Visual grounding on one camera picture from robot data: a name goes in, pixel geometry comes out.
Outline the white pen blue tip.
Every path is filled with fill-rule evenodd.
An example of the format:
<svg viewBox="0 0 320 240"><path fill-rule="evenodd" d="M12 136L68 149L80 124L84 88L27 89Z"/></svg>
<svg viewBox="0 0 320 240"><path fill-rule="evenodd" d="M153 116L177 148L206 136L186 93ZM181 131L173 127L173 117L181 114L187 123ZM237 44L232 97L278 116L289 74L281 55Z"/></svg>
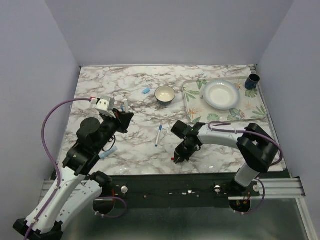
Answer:
<svg viewBox="0 0 320 240"><path fill-rule="evenodd" d="M155 147L158 147L159 145L159 141L160 141L160 136L161 136L161 132L162 132L162 124L159 126L158 131L157 131L157 136L156 136L156 140L155 140Z"/></svg>

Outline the light blue eraser block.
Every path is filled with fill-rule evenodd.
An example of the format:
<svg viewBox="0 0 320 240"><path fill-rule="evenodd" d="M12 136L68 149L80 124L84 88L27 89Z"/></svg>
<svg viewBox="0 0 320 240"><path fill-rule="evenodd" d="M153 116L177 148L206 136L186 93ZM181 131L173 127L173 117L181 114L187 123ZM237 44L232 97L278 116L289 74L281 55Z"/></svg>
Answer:
<svg viewBox="0 0 320 240"><path fill-rule="evenodd" d="M149 88L146 88L142 91L143 94L148 94L151 90Z"/></svg>

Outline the white pen red tip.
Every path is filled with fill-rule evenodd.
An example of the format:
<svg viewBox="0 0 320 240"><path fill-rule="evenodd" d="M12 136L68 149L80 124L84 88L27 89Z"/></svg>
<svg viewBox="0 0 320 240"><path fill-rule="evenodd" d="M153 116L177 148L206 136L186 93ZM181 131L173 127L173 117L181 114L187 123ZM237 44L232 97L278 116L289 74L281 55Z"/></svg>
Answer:
<svg viewBox="0 0 320 240"><path fill-rule="evenodd" d="M124 97L124 109L126 113L129 113L129 102L126 96Z"/></svg>

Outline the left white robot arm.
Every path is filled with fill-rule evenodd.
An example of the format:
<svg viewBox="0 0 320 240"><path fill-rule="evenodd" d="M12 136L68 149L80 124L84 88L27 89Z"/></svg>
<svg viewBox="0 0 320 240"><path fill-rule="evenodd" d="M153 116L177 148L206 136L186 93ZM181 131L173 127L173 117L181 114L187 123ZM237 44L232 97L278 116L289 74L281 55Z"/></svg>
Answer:
<svg viewBox="0 0 320 240"><path fill-rule="evenodd" d="M97 197L112 196L112 179L91 170L115 133L127 133L134 116L117 109L112 113L113 116L102 115L103 121L89 117L81 122L77 141L56 171L54 184L29 216L13 224L26 240L60 240L70 222L89 203Z"/></svg>

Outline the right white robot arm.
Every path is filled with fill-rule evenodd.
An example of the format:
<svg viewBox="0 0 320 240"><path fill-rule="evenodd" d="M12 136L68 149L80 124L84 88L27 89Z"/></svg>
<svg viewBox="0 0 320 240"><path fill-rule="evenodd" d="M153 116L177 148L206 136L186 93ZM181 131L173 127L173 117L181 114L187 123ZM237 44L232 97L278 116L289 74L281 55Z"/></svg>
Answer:
<svg viewBox="0 0 320 240"><path fill-rule="evenodd" d="M194 126L178 120L171 132L182 142L174 150L174 163L188 161L203 145L220 145L237 149L245 163L230 183L230 191L241 196L260 174L267 173L271 165L280 163L283 151L259 125L250 123L245 128L232 129L228 122L198 122Z"/></svg>

